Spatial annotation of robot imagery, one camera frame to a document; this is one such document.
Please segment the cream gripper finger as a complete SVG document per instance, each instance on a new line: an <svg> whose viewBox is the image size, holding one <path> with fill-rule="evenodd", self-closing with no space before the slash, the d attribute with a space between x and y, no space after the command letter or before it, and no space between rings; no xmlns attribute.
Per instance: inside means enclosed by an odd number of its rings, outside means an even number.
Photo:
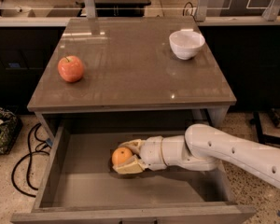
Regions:
<svg viewBox="0 0 280 224"><path fill-rule="evenodd" d="M119 144L119 147L128 148L133 154L139 155L142 145L145 143L142 139L134 139L131 141L123 142Z"/></svg>
<svg viewBox="0 0 280 224"><path fill-rule="evenodd" d="M146 166L136 155L133 155L124 163L114 165L113 169L120 175L130 175L144 172Z"/></svg>

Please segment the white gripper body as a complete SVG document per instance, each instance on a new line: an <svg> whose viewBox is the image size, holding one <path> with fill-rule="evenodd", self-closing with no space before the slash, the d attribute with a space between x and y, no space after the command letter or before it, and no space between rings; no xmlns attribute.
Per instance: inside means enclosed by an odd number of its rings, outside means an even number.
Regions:
<svg viewBox="0 0 280 224"><path fill-rule="evenodd" d="M166 164L161 153L161 136L149 137L140 148L139 156L142 162L151 171L164 170Z"/></svg>

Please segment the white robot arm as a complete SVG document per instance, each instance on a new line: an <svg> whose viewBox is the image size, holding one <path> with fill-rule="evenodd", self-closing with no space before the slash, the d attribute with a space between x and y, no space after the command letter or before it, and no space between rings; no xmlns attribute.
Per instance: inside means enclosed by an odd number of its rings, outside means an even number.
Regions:
<svg viewBox="0 0 280 224"><path fill-rule="evenodd" d="M280 189L280 148L244 140L205 124L193 124L183 135L124 142L111 160L120 175L169 166L212 171L227 161Z"/></svg>

